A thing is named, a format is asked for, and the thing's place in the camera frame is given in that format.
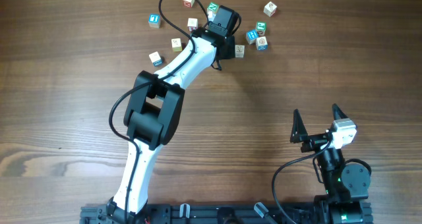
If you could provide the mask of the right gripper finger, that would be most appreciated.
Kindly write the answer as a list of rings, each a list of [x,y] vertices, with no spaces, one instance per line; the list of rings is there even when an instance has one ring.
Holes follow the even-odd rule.
[[[348,116],[340,109],[340,107],[336,103],[332,105],[332,113],[333,113],[334,120],[348,118]]]
[[[291,130],[291,143],[300,143],[304,142],[308,139],[308,133],[303,124],[303,120],[301,118],[300,112],[298,109],[293,111],[293,125]]]

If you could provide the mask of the yellow sided white block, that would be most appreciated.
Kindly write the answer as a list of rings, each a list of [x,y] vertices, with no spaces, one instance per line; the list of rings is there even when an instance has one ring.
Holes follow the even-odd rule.
[[[171,39],[171,47],[174,52],[182,51],[183,46],[180,38]]]

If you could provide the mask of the blue sided white block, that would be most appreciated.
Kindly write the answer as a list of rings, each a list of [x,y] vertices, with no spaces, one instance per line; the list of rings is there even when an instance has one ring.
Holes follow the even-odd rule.
[[[160,54],[157,51],[149,54],[149,58],[150,58],[152,64],[155,67],[157,67],[157,66],[159,66],[159,65],[161,65],[163,63],[162,58],[161,58]]]

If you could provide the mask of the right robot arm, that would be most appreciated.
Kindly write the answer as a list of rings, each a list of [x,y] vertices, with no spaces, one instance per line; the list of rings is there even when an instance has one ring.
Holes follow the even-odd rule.
[[[374,221],[368,189],[372,170],[360,159],[346,160],[342,148],[353,142],[357,125],[336,105],[334,121],[322,134],[309,135],[299,111],[293,111],[290,142],[301,143],[303,153],[313,152],[313,166],[326,194],[315,196],[315,223],[368,224]]]

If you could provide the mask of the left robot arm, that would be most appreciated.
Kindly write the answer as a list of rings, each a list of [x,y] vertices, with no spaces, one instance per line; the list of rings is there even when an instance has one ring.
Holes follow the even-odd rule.
[[[186,47],[154,74],[142,71],[133,89],[123,94],[129,103],[123,117],[129,144],[120,187],[107,203],[107,217],[116,223],[141,223],[157,156],[169,143],[181,116],[186,88],[206,68],[235,56],[237,12],[221,6],[212,21],[193,30]]]

